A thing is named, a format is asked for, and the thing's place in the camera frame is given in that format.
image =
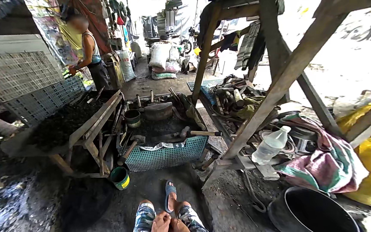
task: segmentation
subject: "perforated plastic panel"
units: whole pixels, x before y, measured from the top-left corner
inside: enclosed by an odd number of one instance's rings
[[[206,84],[212,84],[212,85],[219,85],[223,83],[223,79],[214,79],[214,80],[204,80],[201,82],[201,85],[206,85]],[[194,81],[187,82],[188,88],[190,89],[191,92],[194,90]]]
[[[0,101],[7,102],[64,80],[44,52],[0,54]]]
[[[162,148],[155,151],[141,150],[136,146],[125,163],[134,172],[179,166],[198,159],[207,139],[207,136],[191,137],[185,140],[184,147]]]
[[[28,126],[37,125],[85,91],[81,78],[74,76],[5,103]]]

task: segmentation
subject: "white tank top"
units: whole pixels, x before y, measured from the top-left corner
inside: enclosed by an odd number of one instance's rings
[[[82,37],[81,37],[81,40],[82,38],[84,37],[84,35],[87,34],[87,35],[90,35],[92,37],[92,39],[94,39],[94,50],[92,51],[92,59],[91,59],[91,64],[95,64],[95,63],[98,63],[101,61],[101,56],[100,56],[100,50],[98,49],[98,45],[97,45],[97,41],[95,41],[95,38],[94,36],[89,33],[89,32],[84,32],[82,34]],[[84,48],[84,43],[82,43],[82,51],[84,53],[84,59],[86,59],[85,57],[85,48]]]

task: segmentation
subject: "dark shorts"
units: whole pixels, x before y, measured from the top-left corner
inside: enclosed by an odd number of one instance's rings
[[[92,80],[94,81],[95,88],[97,91],[100,91],[102,87],[105,87],[105,90],[111,89],[109,86],[110,77],[108,76],[108,71],[106,69],[106,64],[104,61],[93,67],[88,66],[88,69],[91,73]]]
[[[134,232],[151,232],[154,218],[154,206],[151,203],[140,204],[135,218]],[[198,218],[197,213],[190,206],[183,206],[179,210],[178,219],[183,221],[190,232],[208,232]]]

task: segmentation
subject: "green paint can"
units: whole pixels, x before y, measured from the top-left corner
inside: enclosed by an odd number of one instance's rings
[[[128,171],[124,167],[116,167],[111,172],[110,181],[118,190],[124,190],[130,184],[130,176],[128,176]]]
[[[140,111],[136,109],[130,109],[124,113],[124,119],[127,126],[130,128],[137,128],[141,125]]]

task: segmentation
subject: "sandal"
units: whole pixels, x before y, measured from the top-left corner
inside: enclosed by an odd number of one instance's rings
[[[167,180],[167,182],[165,183],[165,210],[168,212],[168,213],[171,213],[173,210],[168,210],[168,197],[170,195],[170,193],[175,193],[177,195],[177,189],[176,187],[174,186],[171,186],[169,185],[168,183],[173,183],[171,180]]]

